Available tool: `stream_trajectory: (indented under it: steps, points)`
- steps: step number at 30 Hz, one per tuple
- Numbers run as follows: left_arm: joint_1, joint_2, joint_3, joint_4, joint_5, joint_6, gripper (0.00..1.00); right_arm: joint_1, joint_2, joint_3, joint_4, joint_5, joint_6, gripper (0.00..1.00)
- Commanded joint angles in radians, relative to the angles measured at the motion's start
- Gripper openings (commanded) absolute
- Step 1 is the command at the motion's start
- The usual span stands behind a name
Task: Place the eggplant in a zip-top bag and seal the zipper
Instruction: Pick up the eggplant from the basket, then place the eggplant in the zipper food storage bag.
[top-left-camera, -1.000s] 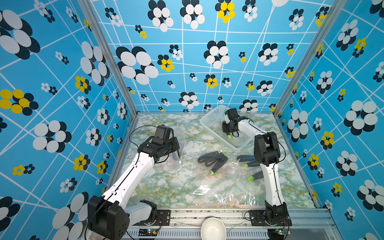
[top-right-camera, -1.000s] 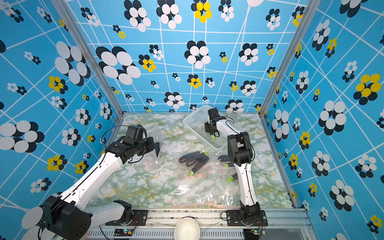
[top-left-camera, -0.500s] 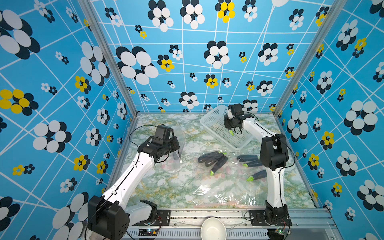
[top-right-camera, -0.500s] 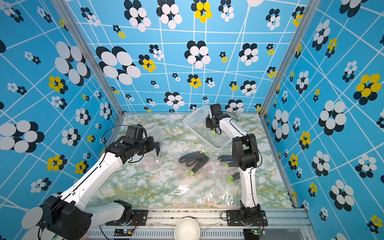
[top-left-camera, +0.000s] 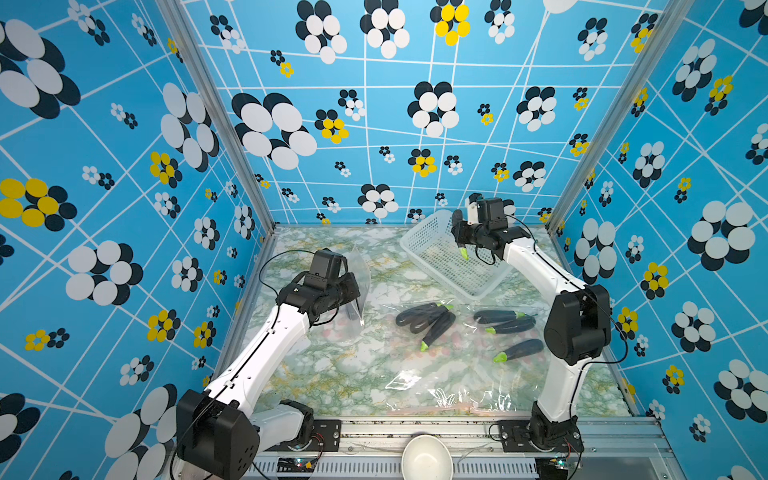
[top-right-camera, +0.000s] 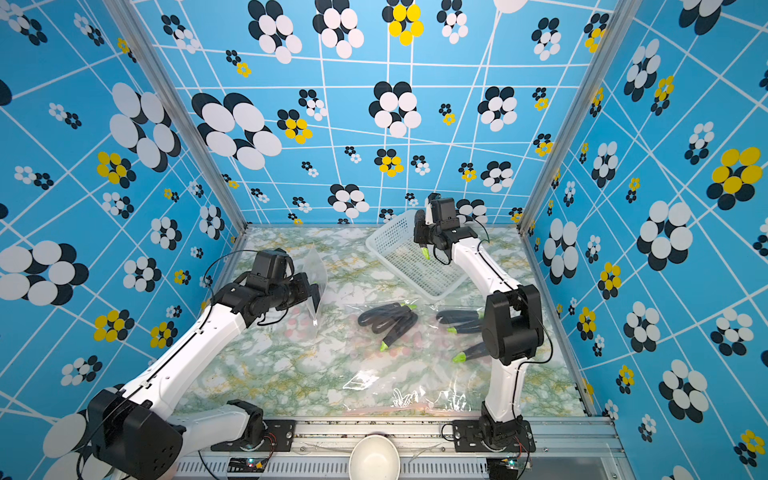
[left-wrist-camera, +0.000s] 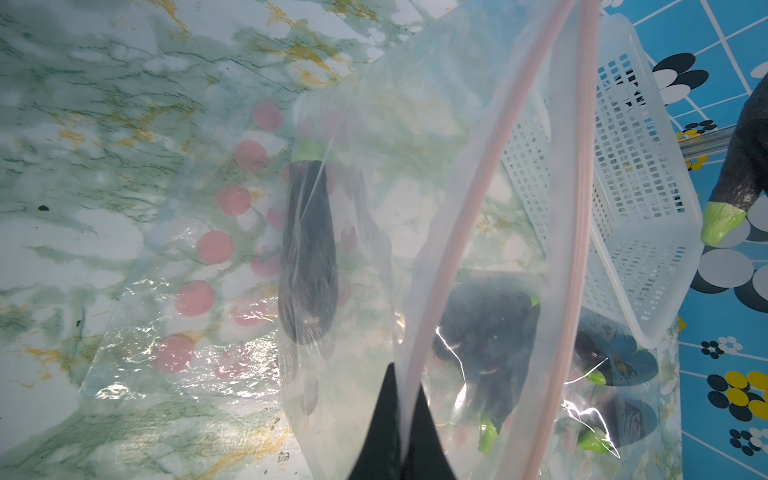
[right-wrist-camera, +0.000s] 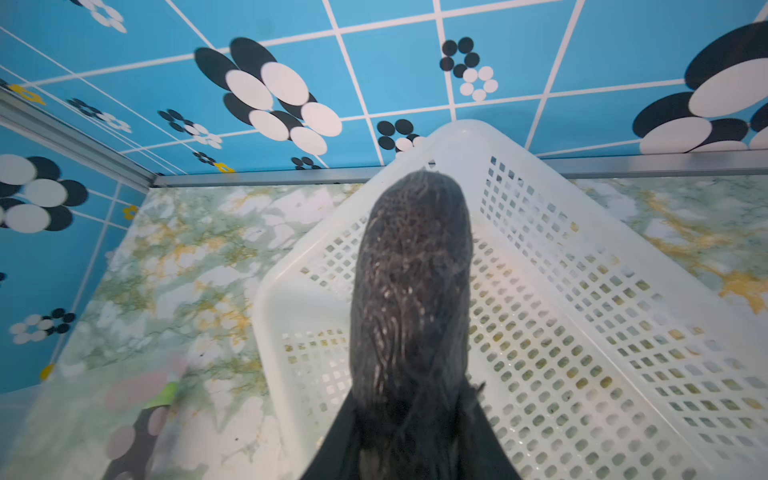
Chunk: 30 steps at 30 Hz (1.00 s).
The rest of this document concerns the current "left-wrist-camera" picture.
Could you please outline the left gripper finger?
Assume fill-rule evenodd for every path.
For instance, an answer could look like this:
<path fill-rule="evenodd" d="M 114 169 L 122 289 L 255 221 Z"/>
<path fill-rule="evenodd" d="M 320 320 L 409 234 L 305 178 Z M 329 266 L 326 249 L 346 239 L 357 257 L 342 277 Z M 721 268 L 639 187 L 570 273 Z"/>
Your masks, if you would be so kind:
<path fill-rule="evenodd" d="M 420 391 L 410 434 L 399 433 L 395 366 L 389 364 L 351 479 L 429 480 L 456 478 L 443 453 L 426 396 Z"/>

